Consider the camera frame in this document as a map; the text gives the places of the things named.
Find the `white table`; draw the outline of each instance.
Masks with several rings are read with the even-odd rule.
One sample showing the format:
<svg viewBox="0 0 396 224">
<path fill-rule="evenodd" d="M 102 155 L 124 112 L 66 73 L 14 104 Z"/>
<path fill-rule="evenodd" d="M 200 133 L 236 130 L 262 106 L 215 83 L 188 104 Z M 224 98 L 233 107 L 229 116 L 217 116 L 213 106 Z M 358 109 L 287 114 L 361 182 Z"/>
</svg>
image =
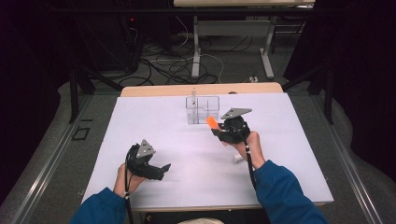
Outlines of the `white table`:
<svg viewBox="0 0 396 224">
<path fill-rule="evenodd" d="M 128 88 L 115 105 L 83 201 L 112 189 L 128 149 L 146 139 L 157 151 L 149 163 L 172 166 L 162 181 L 147 180 L 132 195 L 134 211 L 261 207 L 247 163 L 234 163 L 237 152 L 224 147 L 206 124 L 188 124 L 185 100 L 193 87 L 197 95 L 212 89 L 219 96 L 219 116 L 231 107 L 252 108 L 243 118 L 261 135 L 265 158 L 292 170 L 314 203 L 333 201 L 289 96 L 274 83 Z M 228 91 L 238 94 L 218 93 Z"/>
<path fill-rule="evenodd" d="M 281 7 L 313 5 L 315 0 L 175 0 L 175 7 Z M 276 17 L 269 21 L 199 21 L 194 17 L 194 59 L 192 77 L 199 76 L 201 49 L 200 35 L 256 35 L 265 36 L 260 49 L 265 75 L 274 78 L 268 52 L 274 35 Z"/>
</svg>

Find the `wire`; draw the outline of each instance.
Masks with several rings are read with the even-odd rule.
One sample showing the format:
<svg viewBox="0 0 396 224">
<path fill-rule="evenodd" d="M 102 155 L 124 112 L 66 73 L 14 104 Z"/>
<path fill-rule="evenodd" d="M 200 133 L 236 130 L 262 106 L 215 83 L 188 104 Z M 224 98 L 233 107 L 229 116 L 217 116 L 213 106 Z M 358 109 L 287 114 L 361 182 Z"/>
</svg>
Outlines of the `wire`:
<svg viewBox="0 0 396 224">
<path fill-rule="evenodd" d="M 207 68 L 206 68 L 202 63 L 199 63 L 200 66 L 202 66 L 202 67 L 205 69 L 205 72 L 204 72 L 203 75 L 199 76 L 198 79 L 193 80 L 193 79 L 191 78 L 191 71 L 187 68 L 187 65 L 193 64 L 193 63 L 189 63 L 189 62 L 188 62 L 189 60 L 193 59 L 193 57 L 190 57 L 190 58 L 187 58 L 187 59 L 166 59 L 166 60 L 154 60 L 154 61 L 149 61 L 149 60 L 147 60 L 147 59 L 144 59 L 144 61 L 145 61 L 147 64 L 150 64 L 150 66 L 152 66 L 155 70 L 157 70 L 161 75 L 168 77 L 168 81 L 169 81 L 169 80 L 174 80 L 175 82 L 178 82 L 178 83 L 184 83 L 184 84 L 198 84 L 199 82 L 206 80 L 208 77 L 214 77 L 214 78 L 215 78 L 215 81 L 210 82 L 210 83 L 216 83 L 217 81 L 219 81 L 219 83 L 221 83 L 221 81 L 219 80 L 219 78 L 220 78 L 220 76 L 221 76 L 221 74 L 222 74 L 222 72 L 223 72 L 223 70 L 224 70 L 224 63 L 223 63 L 223 61 L 222 61 L 221 59 L 219 59 L 219 58 L 217 58 L 217 57 L 215 57 L 215 56 L 213 56 L 213 55 L 209 55 L 209 54 L 202 54 L 201 56 L 209 56 L 209 57 L 212 57 L 212 58 L 218 60 L 219 62 L 221 62 L 221 70 L 220 70 L 220 72 L 219 72 L 219 76 L 218 76 L 218 77 L 216 77 L 216 76 L 214 76 L 214 75 L 208 74 L 208 73 L 207 73 Z M 184 70 L 184 69 L 187 69 L 187 70 L 188 70 L 188 74 L 187 74 L 187 75 L 179 75 L 179 76 L 178 76 L 178 75 L 175 74 L 175 72 L 172 72 L 172 71 L 164 71 L 164 70 L 162 70 L 161 68 L 158 68 L 158 67 L 154 66 L 154 64 L 152 64 L 152 63 L 158 63 L 158 62 L 175 62 L 175 63 L 172 63 L 172 64 L 170 65 L 170 66 L 171 66 L 170 69 L 171 69 L 171 68 L 174 68 L 174 67 L 180 66 L 180 68 L 177 69 L 176 72 L 180 72 L 180 71 L 182 71 L 182 70 Z M 185 62 L 185 64 L 184 64 L 184 65 L 177 65 L 178 62 Z"/>
<path fill-rule="evenodd" d="M 187 26 L 181 21 L 181 19 L 179 17 L 176 17 L 176 19 L 178 21 L 180 21 L 180 24 L 184 26 L 184 29 L 186 30 L 186 39 L 184 40 L 184 42 L 179 45 L 176 49 L 174 49 L 174 51 L 180 49 L 183 45 L 185 45 L 187 43 L 187 41 L 189 40 L 189 30 L 187 29 Z"/>
<path fill-rule="evenodd" d="M 151 67 L 148 67 L 149 73 L 148 73 L 148 77 L 126 77 L 123 78 L 122 80 L 119 81 L 119 84 L 121 84 L 123 81 L 128 80 L 128 79 L 143 79 L 144 81 L 136 84 L 136 86 L 142 86 L 143 84 L 145 84 L 146 82 L 149 82 L 151 84 L 151 86 L 154 86 L 154 83 L 152 83 L 151 80 L 149 80 L 151 78 L 152 75 L 152 71 L 151 71 Z"/>
<path fill-rule="evenodd" d="M 187 48 L 187 52 L 183 53 L 183 54 L 179 54 L 178 52 L 176 52 L 175 50 L 165 50 L 163 49 L 161 46 L 159 45 L 155 45 L 153 44 L 152 46 L 148 46 L 147 48 L 144 48 L 143 51 L 148 51 L 150 53 L 142 53 L 142 57 L 150 57 L 150 56 L 155 56 L 155 55 L 170 55 L 170 56 L 184 56 L 189 54 L 192 51 L 192 46 L 187 46 L 186 44 L 189 43 L 188 39 L 184 39 L 183 40 L 183 44 L 180 44 L 177 49 L 183 49 L 183 48 Z"/>
<path fill-rule="evenodd" d="M 129 149 L 128 153 L 126 154 L 125 157 L 125 175 L 124 175 L 124 183 L 125 183 L 125 205 L 128 211 L 128 218 L 129 218 L 129 223 L 134 224 L 134 214 L 132 213 L 132 208 L 131 208 L 131 200 L 129 198 L 129 186 L 131 184 L 132 176 L 130 177 L 128 181 L 128 160 L 131 158 L 131 149 Z"/>
<path fill-rule="evenodd" d="M 254 178 L 254 174 L 253 174 L 253 163 L 251 161 L 251 156 L 250 156 L 250 148 L 248 146 L 248 142 L 246 140 L 246 138 L 239 132 L 239 130 L 237 130 L 235 127 L 230 126 L 234 131 L 236 131 L 238 133 L 238 135 L 243 139 L 244 144 L 245 144 L 245 151 L 247 153 L 247 168 L 248 168 L 248 173 L 250 175 L 250 181 L 251 184 L 253 185 L 253 188 L 256 189 L 256 179 Z"/>
<path fill-rule="evenodd" d="M 179 59 L 158 59 L 159 57 L 157 57 L 156 60 L 151 61 L 152 63 L 157 63 L 159 65 L 162 66 L 166 66 L 166 65 L 176 65 L 179 62 L 185 62 L 187 63 L 187 60 L 193 59 L 193 57 L 190 58 L 184 58 L 183 56 L 178 56 Z"/>
<path fill-rule="evenodd" d="M 250 41 L 249 41 L 249 43 L 247 44 L 246 47 L 244 47 L 243 49 L 236 49 L 236 48 L 241 46 L 242 43 L 244 43 L 246 39 L 248 39 L 248 35 L 245 36 L 245 38 L 243 38 L 235 47 L 233 47 L 231 49 L 209 49 L 212 46 L 212 43 L 210 41 L 209 41 L 210 42 L 210 46 L 208 48 L 202 48 L 201 45 L 200 45 L 200 47 L 201 47 L 201 49 L 204 49 L 204 50 L 207 50 L 207 51 L 215 51 L 215 52 L 244 51 L 244 50 L 248 49 L 251 46 L 251 44 L 253 43 L 253 36 L 250 36 Z"/>
</svg>

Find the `person's arm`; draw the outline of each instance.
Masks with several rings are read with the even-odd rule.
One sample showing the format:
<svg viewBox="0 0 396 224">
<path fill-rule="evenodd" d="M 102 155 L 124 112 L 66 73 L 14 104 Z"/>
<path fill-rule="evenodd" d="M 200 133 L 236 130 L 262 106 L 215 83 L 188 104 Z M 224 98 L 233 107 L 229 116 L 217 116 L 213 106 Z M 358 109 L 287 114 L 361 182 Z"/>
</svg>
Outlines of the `person's arm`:
<svg viewBox="0 0 396 224">
<path fill-rule="evenodd" d="M 247 138 L 252 165 L 255 168 L 256 195 L 271 223 L 328 223 L 318 208 L 304 196 L 295 175 L 272 161 L 265 161 L 259 134 Z M 233 144 L 246 159 L 244 143 Z"/>
<path fill-rule="evenodd" d="M 125 181 L 124 181 L 125 165 L 121 165 L 113 191 L 105 188 L 98 194 L 89 197 L 73 215 L 69 223 L 71 224 L 90 224 L 90 223 L 124 223 L 126 215 L 125 199 Z M 146 179 L 139 176 L 132 176 L 128 172 L 130 181 L 129 191 L 133 193 L 137 187 Z"/>
</svg>

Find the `hand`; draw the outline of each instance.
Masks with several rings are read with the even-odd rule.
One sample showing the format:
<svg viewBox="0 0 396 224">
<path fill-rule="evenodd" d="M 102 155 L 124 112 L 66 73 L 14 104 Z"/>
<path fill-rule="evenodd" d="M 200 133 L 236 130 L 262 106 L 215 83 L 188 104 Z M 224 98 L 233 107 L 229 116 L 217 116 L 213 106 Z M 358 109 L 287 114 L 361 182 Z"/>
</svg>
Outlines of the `hand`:
<svg viewBox="0 0 396 224">
<path fill-rule="evenodd" d="M 139 185 L 146 180 L 145 177 L 140 177 L 137 175 L 132 175 L 130 171 L 128 171 L 128 181 L 131 178 L 131 182 L 129 185 L 129 192 L 133 193 Z M 117 173 L 116 183 L 114 184 L 113 192 L 120 195 L 121 198 L 125 196 L 125 164 L 123 163 L 119 167 L 119 171 Z"/>
<path fill-rule="evenodd" d="M 245 144 L 243 142 L 237 144 L 230 144 L 236 150 L 238 150 L 239 154 L 245 159 L 248 159 Z M 262 155 L 262 145 L 260 144 L 260 136 L 257 132 L 250 132 L 249 136 L 247 137 L 247 145 L 249 146 L 250 150 L 250 157 L 251 162 L 254 169 L 259 169 L 265 163 L 265 158 Z"/>
</svg>

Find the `transparent container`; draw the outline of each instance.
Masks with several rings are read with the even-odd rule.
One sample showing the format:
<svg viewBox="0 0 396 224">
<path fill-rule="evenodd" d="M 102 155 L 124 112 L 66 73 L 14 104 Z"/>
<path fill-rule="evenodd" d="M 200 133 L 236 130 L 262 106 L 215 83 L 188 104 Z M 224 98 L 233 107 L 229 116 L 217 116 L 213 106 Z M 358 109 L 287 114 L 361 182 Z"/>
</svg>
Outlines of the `transparent container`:
<svg viewBox="0 0 396 224">
<path fill-rule="evenodd" d="M 218 120 L 218 96 L 189 96 L 186 97 L 186 111 L 189 124 L 206 124 L 206 119 L 212 116 Z"/>
</svg>

